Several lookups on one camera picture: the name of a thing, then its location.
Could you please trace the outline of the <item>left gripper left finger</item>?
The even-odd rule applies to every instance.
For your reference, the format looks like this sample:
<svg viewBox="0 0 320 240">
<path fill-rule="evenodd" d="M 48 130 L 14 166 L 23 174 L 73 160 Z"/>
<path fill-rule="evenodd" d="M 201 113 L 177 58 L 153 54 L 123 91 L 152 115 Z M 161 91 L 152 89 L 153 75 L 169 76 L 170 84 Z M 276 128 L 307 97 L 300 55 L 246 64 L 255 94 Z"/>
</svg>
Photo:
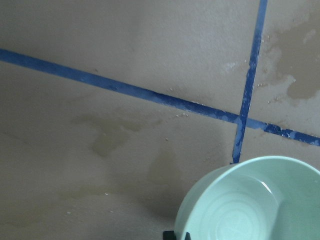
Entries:
<svg viewBox="0 0 320 240">
<path fill-rule="evenodd" d="M 173 227 L 170 229 L 165 229 L 162 232 L 162 239 L 163 240 L 176 240 L 175 229 Z"/>
</svg>

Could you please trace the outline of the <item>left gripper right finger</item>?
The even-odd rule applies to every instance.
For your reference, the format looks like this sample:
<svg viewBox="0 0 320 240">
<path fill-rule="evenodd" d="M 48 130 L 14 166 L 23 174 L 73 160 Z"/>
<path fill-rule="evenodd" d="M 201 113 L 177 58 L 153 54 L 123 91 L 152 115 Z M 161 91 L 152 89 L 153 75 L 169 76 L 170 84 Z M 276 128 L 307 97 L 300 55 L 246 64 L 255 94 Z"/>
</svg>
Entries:
<svg viewBox="0 0 320 240">
<path fill-rule="evenodd" d="M 191 240 L 191 234 L 190 234 L 189 228 L 185 230 L 185 240 Z"/>
</svg>

